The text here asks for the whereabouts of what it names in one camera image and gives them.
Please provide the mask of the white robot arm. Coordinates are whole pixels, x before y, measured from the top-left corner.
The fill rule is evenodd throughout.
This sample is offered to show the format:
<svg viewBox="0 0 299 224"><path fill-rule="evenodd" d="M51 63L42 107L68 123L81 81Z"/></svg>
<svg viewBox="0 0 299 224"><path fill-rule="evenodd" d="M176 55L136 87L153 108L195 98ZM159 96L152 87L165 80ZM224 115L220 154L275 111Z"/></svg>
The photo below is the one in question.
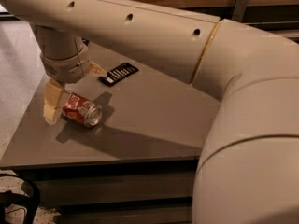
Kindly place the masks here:
<svg viewBox="0 0 299 224"><path fill-rule="evenodd" d="M75 83L93 42L221 102L196 170L193 224L299 224L299 45L216 16L130 0L0 0L47 74Z"/></svg>

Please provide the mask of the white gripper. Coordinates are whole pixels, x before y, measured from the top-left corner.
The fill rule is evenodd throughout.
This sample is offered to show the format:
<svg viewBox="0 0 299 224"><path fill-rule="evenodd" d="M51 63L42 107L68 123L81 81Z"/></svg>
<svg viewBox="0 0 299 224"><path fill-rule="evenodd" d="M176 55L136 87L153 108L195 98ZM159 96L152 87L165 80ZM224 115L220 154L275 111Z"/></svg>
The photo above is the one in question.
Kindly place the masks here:
<svg viewBox="0 0 299 224"><path fill-rule="evenodd" d="M107 71L90 62L88 47L79 36L35 24L31 28L46 74L51 77L45 84L43 116L48 124L55 124L69 97L65 84L77 83L87 74L106 77Z"/></svg>

